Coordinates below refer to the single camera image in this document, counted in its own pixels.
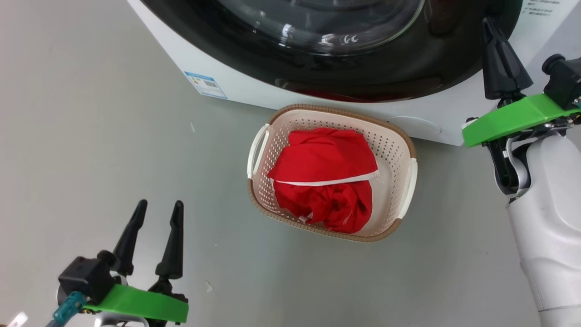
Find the perforated basket wall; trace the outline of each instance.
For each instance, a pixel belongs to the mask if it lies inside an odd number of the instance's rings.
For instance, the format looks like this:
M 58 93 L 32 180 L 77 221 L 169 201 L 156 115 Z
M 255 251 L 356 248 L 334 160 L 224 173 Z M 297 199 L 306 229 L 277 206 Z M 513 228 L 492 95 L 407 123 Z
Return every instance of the perforated basket wall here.
M 278 111 L 266 127 L 267 137 L 262 140 L 263 151 L 254 162 L 254 151 L 249 158 L 249 193 L 256 206 L 266 215 L 297 228 L 341 239 L 371 242 L 390 235 L 405 214 L 413 189 L 415 174 L 415 148 L 409 136 L 393 124 L 340 109 L 313 105 L 291 105 Z M 371 180 L 373 212 L 370 221 L 356 234 L 326 230 L 323 226 L 309 225 L 278 206 L 272 180 L 267 173 L 277 161 L 282 149 L 288 145 L 288 135 L 293 130 L 311 130 L 318 127 L 353 129 L 365 136 L 375 154 L 379 177 Z

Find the blue connector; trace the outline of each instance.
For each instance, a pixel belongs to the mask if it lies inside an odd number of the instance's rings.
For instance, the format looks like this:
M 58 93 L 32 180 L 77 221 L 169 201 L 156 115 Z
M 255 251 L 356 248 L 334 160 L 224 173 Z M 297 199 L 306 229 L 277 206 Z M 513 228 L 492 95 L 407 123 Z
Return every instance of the blue connector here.
M 81 292 L 72 292 L 52 314 L 53 320 L 46 327 L 64 327 L 74 315 L 81 312 L 82 308 L 87 304 L 87 300 L 89 298 L 85 297 Z

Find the white trim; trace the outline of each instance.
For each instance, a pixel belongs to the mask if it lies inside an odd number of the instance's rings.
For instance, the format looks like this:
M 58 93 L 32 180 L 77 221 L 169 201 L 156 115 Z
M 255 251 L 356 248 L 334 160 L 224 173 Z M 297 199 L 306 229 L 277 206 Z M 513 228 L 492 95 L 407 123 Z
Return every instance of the white trim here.
M 370 180 L 374 179 L 379 176 L 379 169 L 364 175 L 359 175 L 355 177 L 343 178 L 343 179 L 333 179 L 333 180 L 322 180 L 320 182 L 283 182 L 282 180 L 277 180 L 278 183 L 282 184 L 290 184 L 290 185 L 297 185 L 297 186 L 325 186 L 325 185 L 334 185 L 334 184 L 342 184 L 342 183 L 353 183 L 353 182 L 360 182 L 362 180 Z

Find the brown basket rim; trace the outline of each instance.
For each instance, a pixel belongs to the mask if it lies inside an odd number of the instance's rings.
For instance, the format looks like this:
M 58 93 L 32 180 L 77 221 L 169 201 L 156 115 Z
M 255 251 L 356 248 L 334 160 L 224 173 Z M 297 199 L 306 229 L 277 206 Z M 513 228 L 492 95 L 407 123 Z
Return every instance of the brown basket rim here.
M 369 123 L 372 123 L 375 125 L 379 125 L 379 126 L 385 127 L 387 129 L 390 129 L 390 130 L 393 130 L 397 134 L 399 134 L 403 138 L 403 140 L 406 142 L 407 147 L 410 151 L 410 158 L 416 158 L 414 144 L 412 143 L 410 137 L 402 129 L 400 129 L 399 127 L 397 127 L 394 124 L 391 124 L 389 122 L 385 122 L 385 121 L 382 121 L 382 120 L 379 120 L 379 119 L 376 119 L 373 117 L 361 115 L 359 113 L 350 112 L 347 110 L 331 108 L 331 107 L 327 107 L 327 106 L 294 104 L 294 105 L 286 106 L 286 107 L 280 109 L 278 112 L 276 112 L 276 114 L 274 116 L 272 116 L 272 118 L 268 121 L 268 124 L 272 125 L 272 123 L 275 120 L 277 120 L 281 115 L 283 115 L 286 112 L 293 111 L 293 110 L 307 110 L 307 111 L 332 113 L 334 115 L 346 116 L 346 117 L 350 117 L 350 118 L 363 120 L 363 121 L 366 121 L 366 122 L 369 122 Z M 273 218 L 275 220 L 283 222 L 287 225 L 294 226 L 296 228 L 308 230 L 309 232 L 313 232 L 313 233 L 317 233 L 317 234 L 321 234 L 321 235 L 325 235 L 325 236 L 336 237 L 338 239 L 350 240 L 350 241 L 355 241 L 355 242 L 363 242 L 363 243 L 375 242 L 375 241 L 382 240 L 382 239 L 388 237 L 389 235 L 391 235 L 401 224 L 401 218 L 396 218 L 393 221 L 393 223 L 391 224 L 391 226 L 389 226 L 389 228 L 387 228 L 381 234 L 378 234 L 375 236 L 357 236 L 357 235 L 352 235 L 352 234 L 333 232 L 333 231 L 326 230 L 326 229 L 320 229 L 320 228 L 317 228 L 317 227 L 312 226 L 312 225 L 299 223 L 297 221 L 294 221 L 292 219 L 288 219 L 286 217 L 274 214 L 271 211 L 267 210 L 262 205 L 260 205 L 260 203 L 258 202 L 258 199 L 256 198 L 256 195 L 254 193 L 252 179 L 248 179 L 248 193 L 250 194 L 250 199 L 252 200 L 252 203 L 254 204 L 254 206 L 256 206 L 256 208 L 258 208 L 263 214 L 269 216 L 270 218 Z

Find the energy label sticker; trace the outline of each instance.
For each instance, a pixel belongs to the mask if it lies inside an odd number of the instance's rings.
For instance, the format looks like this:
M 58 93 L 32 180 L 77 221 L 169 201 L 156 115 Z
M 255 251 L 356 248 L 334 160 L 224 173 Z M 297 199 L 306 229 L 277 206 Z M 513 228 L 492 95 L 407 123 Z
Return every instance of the energy label sticker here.
M 222 92 L 222 89 L 220 88 L 220 86 L 218 86 L 218 83 L 216 83 L 215 79 L 208 76 L 198 75 L 190 72 L 184 73 L 187 76 L 188 80 L 192 82 L 196 90 L 200 92 L 200 94 L 208 95 L 210 97 L 227 99 L 226 95 L 224 94 L 224 92 Z

